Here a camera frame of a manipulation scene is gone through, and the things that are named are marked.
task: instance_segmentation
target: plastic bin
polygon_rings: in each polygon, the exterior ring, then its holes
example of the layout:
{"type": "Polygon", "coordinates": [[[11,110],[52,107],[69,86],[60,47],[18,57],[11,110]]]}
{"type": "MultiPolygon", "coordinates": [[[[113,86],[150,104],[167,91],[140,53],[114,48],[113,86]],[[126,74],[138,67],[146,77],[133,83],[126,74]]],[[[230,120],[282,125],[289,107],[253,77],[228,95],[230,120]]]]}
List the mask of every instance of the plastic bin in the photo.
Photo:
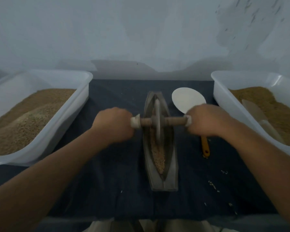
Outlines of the plastic bin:
{"type": "Polygon", "coordinates": [[[42,89],[76,89],[35,139],[23,149],[0,156],[0,164],[30,166],[50,154],[88,99],[93,75],[85,71],[28,70],[0,79],[0,117],[42,89]]]}
{"type": "Polygon", "coordinates": [[[277,73],[248,71],[215,71],[212,73],[214,98],[233,118],[243,122],[266,140],[290,155],[290,146],[284,145],[268,135],[243,105],[228,90],[262,86],[268,88],[278,102],[290,107],[290,79],[277,73]]]}

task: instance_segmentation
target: hand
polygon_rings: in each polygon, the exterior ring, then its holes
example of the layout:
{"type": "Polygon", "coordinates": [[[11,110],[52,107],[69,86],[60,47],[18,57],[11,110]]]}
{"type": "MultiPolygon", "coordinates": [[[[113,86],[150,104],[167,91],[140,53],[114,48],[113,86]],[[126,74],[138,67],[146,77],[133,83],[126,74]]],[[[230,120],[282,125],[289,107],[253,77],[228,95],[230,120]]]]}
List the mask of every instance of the hand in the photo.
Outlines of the hand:
{"type": "Polygon", "coordinates": [[[222,136],[222,132],[234,121],[222,108],[210,104],[194,106],[187,115],[192,119],[188,131],[200,136],[222,136]]]}
{"type": "Polygon", "coordinates": [[[98,130],[109,141],[109,144],[123,142],[133,137],[131,128],[132,114],[125,109],[113,107],[100,111],[93,121],[93,130],[98,130]]]}

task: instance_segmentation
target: dark blue tablecloth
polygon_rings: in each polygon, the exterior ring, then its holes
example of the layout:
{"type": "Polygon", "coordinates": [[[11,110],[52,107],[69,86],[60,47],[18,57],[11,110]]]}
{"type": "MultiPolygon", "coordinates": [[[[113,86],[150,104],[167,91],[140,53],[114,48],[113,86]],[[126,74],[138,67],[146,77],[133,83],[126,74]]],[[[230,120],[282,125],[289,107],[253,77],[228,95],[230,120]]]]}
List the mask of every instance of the dark blue tablecloth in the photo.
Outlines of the dark blue tablecloth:
{"type": "MultiPolygon", "coordinates": [[[[89,84],[89,100],[56,149],[88,130],[100,110],[117,106],[134,115],[142,114],[148,91],[162,91],[171,115],[182,116],[172,103],[172,92],[190,87],[199,91],[207,103],[216,104],[213,85],[213,81],[93,80],[89,84]]],[[[49,215],[204,220],[215,215],[276,213],[236,150],[224,140],[209,137],[209,159],[202,157],[200,138],[184,128],[175,128],[175,141],[179,164],[177,192],[151,191],[139,130],[132,140],[112,145],[90,160],[49,215]]],[[[0,185],[23,169],[0,166],[0,185]]]]}

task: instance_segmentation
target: forearm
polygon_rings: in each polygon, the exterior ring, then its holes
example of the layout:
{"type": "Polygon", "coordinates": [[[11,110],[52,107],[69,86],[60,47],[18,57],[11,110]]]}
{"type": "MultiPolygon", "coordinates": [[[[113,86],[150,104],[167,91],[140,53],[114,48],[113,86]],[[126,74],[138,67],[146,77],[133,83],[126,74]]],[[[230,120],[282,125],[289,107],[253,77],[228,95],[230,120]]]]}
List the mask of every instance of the forearm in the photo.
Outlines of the forearm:
{"type": "Polygon", "coordinates": [[[89,130],[0,186],[0,231],[27,231],[38,223],[82,166],[107,145],[99,131],[89,130]]]}
{"type": "Polygon", "coordinates": [[[290,156],[236,120],[221,137],[236,148],[278,212],[290,222],[290,156]]]}

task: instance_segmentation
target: pile of grain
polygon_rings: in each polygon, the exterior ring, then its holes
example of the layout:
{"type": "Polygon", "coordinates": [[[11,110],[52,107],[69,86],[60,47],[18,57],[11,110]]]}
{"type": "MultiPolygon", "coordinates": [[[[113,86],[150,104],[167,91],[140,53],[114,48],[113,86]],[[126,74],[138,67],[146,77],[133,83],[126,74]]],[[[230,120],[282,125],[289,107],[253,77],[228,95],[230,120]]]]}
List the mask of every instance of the pile of grain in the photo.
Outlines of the pile of grain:
{"type": "Polygon", "coordinates": [[[290,108],[288,106],[277,102],[271,91],[263,87],[230,91],[240,103],[242,99],[245,99],[258,105],[286,145],[290,146],[290,108]]]}
{"type": "Polygon", "coordinates": [[[27,146],[62,107],[75,89],[40,90],[0,117],[0,156],[27,146]]]}
{"type": "Polygon", "coordinates": [[[164,147],[156,143],[156,130],[153,128],[150,128],[150,144],[156,168],[160,174],[163,174],[165,162],[164,147]]]}

